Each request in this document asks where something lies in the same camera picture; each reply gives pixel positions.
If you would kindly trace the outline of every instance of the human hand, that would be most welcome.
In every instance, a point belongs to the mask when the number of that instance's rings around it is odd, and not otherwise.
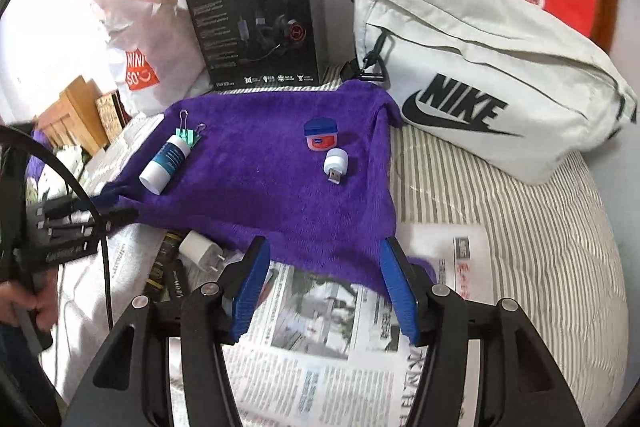
[[[58,321],[58,269],[43,274],[44,287],[33,295],[16,281],[0,284],[0,322],[18,327],[14,305],[27,311],[37,310],[36,324],[42,331],[49,331]]]

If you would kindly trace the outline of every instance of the nike bag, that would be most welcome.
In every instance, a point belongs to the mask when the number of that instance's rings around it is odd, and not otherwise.
[[[523,0],[354,3],[358,62],[385,70],[404,120],[527,184],[636,121],[609,57]]]

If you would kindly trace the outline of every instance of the white bag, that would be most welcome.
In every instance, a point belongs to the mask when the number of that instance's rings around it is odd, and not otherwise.
[[[94,2],[125,110],[152,116],[183,99],[205,65],[189,13],[178,0]]]
[[[405,121],[528,184],[636,121],[609,57],[523,0],[355,0],[354,34]]]

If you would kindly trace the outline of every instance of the screw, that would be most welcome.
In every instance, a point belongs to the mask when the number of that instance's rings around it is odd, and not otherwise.
[[[135,299],[131,301],[133,307],[137,310],[140,308],[144,308],[147,304],[149,304],[149,297],[146,295],[138,295]]]
[[[433,292],[434,295],[437,295],[438,297],[446,297],[447,295],[449,295],[449,292],[451,290],[449,289],[448,286],[445,286],[444,284],[434,284],[431,287],[431,291]]]
[[[518,310],[518,303],[513,299],[502,299],[502,307],[508,312],[514,312]]]
[[[210,297],[212,295],[215,295],[216,293],[218,293],[220,291],[220,286],[218,286],[216,283],[214,282],[208,282],[206,284],[204,284],[202,286],[202,288],[200,288],[200,291],[203,295]]]

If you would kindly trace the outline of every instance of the white bottle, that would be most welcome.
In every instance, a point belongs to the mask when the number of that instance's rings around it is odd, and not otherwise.
[[[190,153],[191,147],[185,140],[171,136],[142,171],[140,182],[159,196]]]

